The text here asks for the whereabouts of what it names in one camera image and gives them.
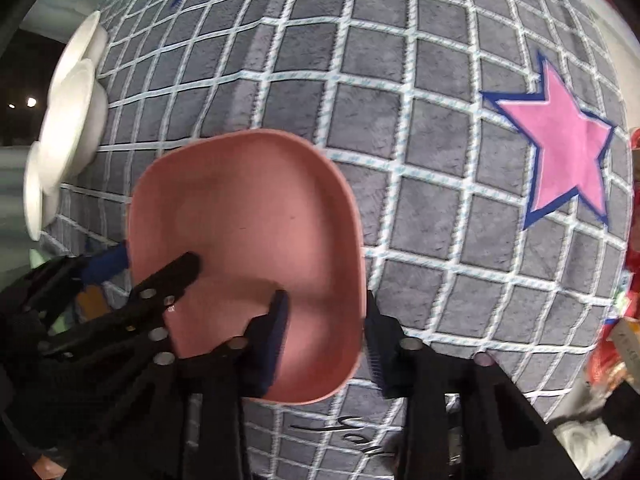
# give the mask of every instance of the white plate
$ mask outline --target white plate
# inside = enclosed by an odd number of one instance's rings
[[[82,59],[90,59],[97,67],[107,47],[108,35],[100,25],[100,11],[89,14],[66,44],[49,85],[49,102],[70,70]]]
[[[94,158],[107,120],[107,94],[89,59],[77,63],[58,86],[40,130],[38,174],[50,194]]]
[[[29,150],[27,165],[24,169],[24,189],[22,198],[24,201],[24,220],[27,224],[27,232],[31,240],[40,239],[43,228],[53,222],[58,211],[60,189],[56,188],[50,195],[45,195],[40,187],[38,177],[38,152],[40,143],[36,140]]]

